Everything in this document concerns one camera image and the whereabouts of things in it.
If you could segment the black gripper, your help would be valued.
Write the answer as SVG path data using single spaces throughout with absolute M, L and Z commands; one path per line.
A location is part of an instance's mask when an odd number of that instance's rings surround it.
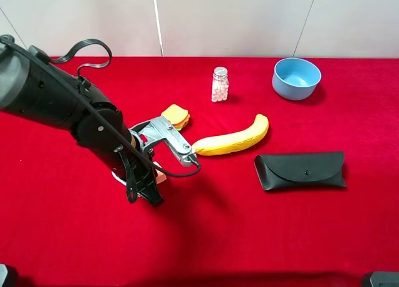
M 164 203 L 153 167 L 145 164 L 122 143 L 114 149 L 113 155 L 115 165 L 112 167 L 112 175 L 124 184 L 126 190 L 138 190 L 138 195 L 153 207 L 159 207 Z

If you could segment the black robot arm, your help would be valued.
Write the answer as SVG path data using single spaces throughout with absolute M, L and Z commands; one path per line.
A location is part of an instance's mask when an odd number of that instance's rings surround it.
M 53 128 L 67 130 L 77 145 L 91 151 L 126 184 L 130 203 L 142 197 L 154 207 L 164 199 L 158 191 L 156 171 L 116 138 L 89 110 L 27 57 L 40 59 L 58 77 L 80 94 L 136 150 L 142 146 L 131 134 L 122 112 L 93 83 L 56 67 L 46 53 L 36 47 L 15 50 L 14 38 L 1 36 L 1 111 Z

